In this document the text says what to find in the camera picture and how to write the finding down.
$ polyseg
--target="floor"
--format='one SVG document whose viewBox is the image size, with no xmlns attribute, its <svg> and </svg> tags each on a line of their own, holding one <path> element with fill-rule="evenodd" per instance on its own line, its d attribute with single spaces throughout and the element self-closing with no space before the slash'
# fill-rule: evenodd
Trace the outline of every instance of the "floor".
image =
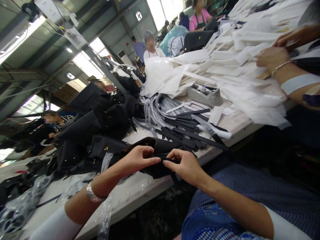
<svg viewBox="0 0 320 240">
<path fill-rule="evenodd" d="M 278 128 L 265 126 L 232 147 L 234 154 L 262 171 L 319 194 L 319 151 L 290 139 Z M 204 170 L 210 171 L 210 163 Z M 109 240 L 173 239 L 181 231 L 196 188 L 182 181 L 138 208 L 110 228 Z"/>
</svg>

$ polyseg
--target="pink shirt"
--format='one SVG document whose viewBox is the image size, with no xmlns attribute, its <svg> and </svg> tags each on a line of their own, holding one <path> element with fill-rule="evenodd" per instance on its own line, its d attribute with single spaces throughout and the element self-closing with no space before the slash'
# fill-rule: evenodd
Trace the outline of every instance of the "pink shirt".
<svg viewBox="0 0 320 240">
<path fill-rule="evenodd" d="M 205 23 L 207 24 L 208 21 L 209 21 L 209 18 L 211 17 L 211 15 L 207 12 L 207 10 L 205 8 L 202 9 L 202 15 L 205 19 Z M 202 19 L 202 16 L 198 17 L 198 21 L 199 23 L 202 23 L 203 22 L 203 19 Z M 190 22 L 189 22 L 189 30 L 190 32 L 194 31 L 197 29 L 197 25 L 198 25 L 198 22 L 197 22 L 197 18 L 195 15 L 193 15 L 190 19 Z"/>
</svg>

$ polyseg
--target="hand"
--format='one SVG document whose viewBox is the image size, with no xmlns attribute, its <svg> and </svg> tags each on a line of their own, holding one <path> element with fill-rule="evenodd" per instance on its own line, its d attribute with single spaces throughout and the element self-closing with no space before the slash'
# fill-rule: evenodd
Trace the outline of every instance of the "hand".
<svg viewBox="0 0 320 240">
<path fill-rule="evenodd" d="M 292 51 L 297 47 L 301 47 L 309 42 L 317 40 L 320 37 L 319 25 L 310 25 L 298 28 L 281 35 L 272 45 L 273 47 L 286 47 L 289 41 L 293 44 L 287 47 L 288 51 Z"/>
<path fill-rule="evenodd" d="M 260 52 L 257 58 L 257 67 L 267 67 L 271 72 L 281 64 L 291 60 L 287 50 L 279 47 L 265 48 Z"/>
<path fill-rule="evenodd" d="M 153 157 L 153 148 L 149 146 L 136 146 L 117 164 L 123 176 L 135 173 L 145 167 L 157 164 L 160 158 Z"/>
<path fill-rule="evenodd" d="M 207 174 L 200 167 L 197 159 L 191 152 L 182 151 L 179 149 L 173 149 L 167 156 L 172 160 L 180 161 L 180 164 L 176 164 L 170 161 L 163 161 L 163 164 L 174 171 L 183 180 L 190 183 L 191 185 L 199 188 L 202 181 L 205 179 Z"/>
</svg>

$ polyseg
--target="green apron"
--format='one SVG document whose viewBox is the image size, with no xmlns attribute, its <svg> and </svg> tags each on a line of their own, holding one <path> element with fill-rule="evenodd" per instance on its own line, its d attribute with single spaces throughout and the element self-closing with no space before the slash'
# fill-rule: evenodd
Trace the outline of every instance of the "green apron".
<svg viewBox="0 0 320 240">
<path fill-rule="evenodd" d="M 194 14 L 194 15 L 196 16 L 196 19 L 197 19 L 197 22 L 198 22 L 198 25 L 197 25 L 196 30 L 198 30 L 198 29 L 200 29 L 200 28 L 205 27 L 205 26 L 206 26 L 206 22 L 205 22 L 205 20 L 204 20 L 203 14 L 201 13 L 201 15 L 202 15 L 202 20 L 203 20 L 203 22 L 202 22 L 202 23 L 199 23 L 199 20 L 198 20 L 197 14 Z"/>
</svg>

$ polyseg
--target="white shirt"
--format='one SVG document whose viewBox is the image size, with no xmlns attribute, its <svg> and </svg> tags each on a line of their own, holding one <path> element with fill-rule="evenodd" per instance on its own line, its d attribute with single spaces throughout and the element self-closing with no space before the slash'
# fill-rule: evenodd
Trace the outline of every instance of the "white shirt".
<svg viewBox="0 0 320 240">
<path fill-rule="evenodd" d="M 155 52 L 154 53 L 151 53 L 149 52 L 148 50 L 146 50 L 143 54 L 143 58 L 146 59 L 146 58 L 152 58 L 152 57 L 167 57 L 164 52 L 161 50 L 161 48 L 155 48 Z"/>
</svg>

